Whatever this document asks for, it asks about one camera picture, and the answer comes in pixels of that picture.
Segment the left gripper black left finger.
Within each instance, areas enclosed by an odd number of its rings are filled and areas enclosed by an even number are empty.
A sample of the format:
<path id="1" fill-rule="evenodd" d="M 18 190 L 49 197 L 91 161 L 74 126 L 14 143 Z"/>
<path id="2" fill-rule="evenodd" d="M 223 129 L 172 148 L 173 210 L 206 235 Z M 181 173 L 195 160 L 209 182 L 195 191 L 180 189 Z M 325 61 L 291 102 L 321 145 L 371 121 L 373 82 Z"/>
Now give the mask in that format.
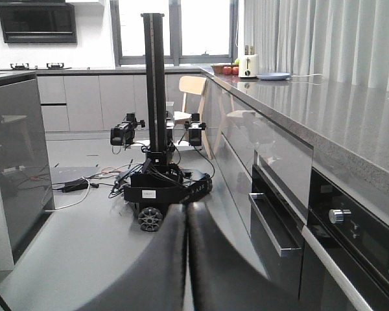
<path id="1" fill-rule="evenodd" d="M 186 239 L 185 205 L 172 204 L 137 260 L 79 310 L 182 310 Z"/>

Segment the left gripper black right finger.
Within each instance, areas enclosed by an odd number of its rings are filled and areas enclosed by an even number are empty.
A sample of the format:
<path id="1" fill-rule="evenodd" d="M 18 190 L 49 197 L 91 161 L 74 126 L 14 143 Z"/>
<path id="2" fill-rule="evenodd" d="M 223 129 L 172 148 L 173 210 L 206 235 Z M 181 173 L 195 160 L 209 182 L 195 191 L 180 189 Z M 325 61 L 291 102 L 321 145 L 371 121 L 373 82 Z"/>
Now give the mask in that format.
<path id="1" fill-rule="evenodd" d="M 196 310 L 306 310 L 230 243 L 203 202 L 187 208 L 189 268 Z"/>

